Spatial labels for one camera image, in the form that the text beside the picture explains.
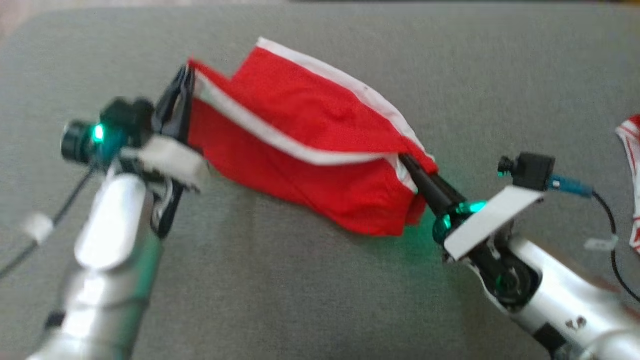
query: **green glowing light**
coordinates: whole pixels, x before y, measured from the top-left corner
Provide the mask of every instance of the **green glowing light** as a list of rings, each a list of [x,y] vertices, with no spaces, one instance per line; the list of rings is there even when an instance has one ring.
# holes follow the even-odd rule
[[[93,142],[101,143],[104,141],[104,126],[98,124],[93,129]]]
[[[498,290],[503,290],[502,289],[502,275],[499,275],[498,278],[495,280],[495,287]]]
[[[445,215],[442,218],[442,223],[444,224],[444,227],[449,230],[451,228],[451,217],[449,215]]]
[[[469,204],[469,211],[475,214],[478,211],[482,210],[485,205],[486,205],[486,201],[474,202],[472,204]]]

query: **silver robotic arm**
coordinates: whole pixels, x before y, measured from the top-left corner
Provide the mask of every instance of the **silver robotic arm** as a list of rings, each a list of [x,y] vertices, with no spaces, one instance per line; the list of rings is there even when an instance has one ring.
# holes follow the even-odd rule
[[[448,262],[466,264],[491,303],[553,359],[640,359],[640,314],[620,301],[615,287],[552,249],[512,233],[514,219],[540,202],[545,190],[590,197],[593,189],[554,176],[554,159],[524,153],[519,169],[506,159],[499,168],[511,172],[516,186],[489,202],[469,203],[410,156],[402,155],[401,161],[436,215],[433,237]]]
[[[58,308],[29,360],[131,357],[163,250],[153,210],[154,196],[139,176],[117,174],[103,183]]]

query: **white tape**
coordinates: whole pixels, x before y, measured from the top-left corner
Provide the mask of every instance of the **white tape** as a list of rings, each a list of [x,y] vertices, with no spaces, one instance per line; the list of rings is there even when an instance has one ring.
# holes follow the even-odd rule
[[[611,236],[611,240],[588,239],[584,243],[584,248],[589,251],[613,251],[618,244],[619,238],[616,235]]]
[[[542,192],[507,186],[449,235],[444,248],[452,258],[460,260],[543,196]]]
[[[22,232],[42,245],[53,233],[53,220],[43,213],[30,214],[22,223]]]
[[[200,193],[207,190],[211,183],[212,169],[209,162],[173,138],[153,136],[138,151],[138,159],[146,171],[156,170]]]

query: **robotic arm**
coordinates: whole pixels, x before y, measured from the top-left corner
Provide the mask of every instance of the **robotic arm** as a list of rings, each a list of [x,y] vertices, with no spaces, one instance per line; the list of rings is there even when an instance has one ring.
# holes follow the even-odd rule
[[[106,180],[29,360],[131,358],[182,192],[200,192],[211,178],[186,145],[194,82],[183,68],[155,111],[145,100],[116,99],[98,124],[65,129],[63,157],[105,171]]]
[[[553,176],[553,158],[524,153],[516,163],[503,158],[499,165],[499,171],[512,173],[516,186],[486,204],[471,204],[438,175],[425,174],[411,157],[401,161],[436,215],[433,237],[449,261],[461,261],[476,273],[490,301],[552,358],[640,356],[640,314],[620,302],[616,288],[512,233],[514,218],[541,201],[547,188],[582,196],[592,189]]]

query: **red cloth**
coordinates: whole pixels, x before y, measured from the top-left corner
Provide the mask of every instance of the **red cloth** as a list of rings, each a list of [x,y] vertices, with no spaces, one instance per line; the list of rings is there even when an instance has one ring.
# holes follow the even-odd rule
[[[224,176],[356,233],[400,235],[425,203],[399,153],[435,162],[402,115],[351,76],[260,39],[227,79],[196,70],[189,142]]]
[[[638,171],[640,171],[640,114],[630,117],[618,126],[616,134],[625,146],[631,168],[631,181],[634,185],[635,213],[629,245],[640,254],[640,177],[638,177]]]

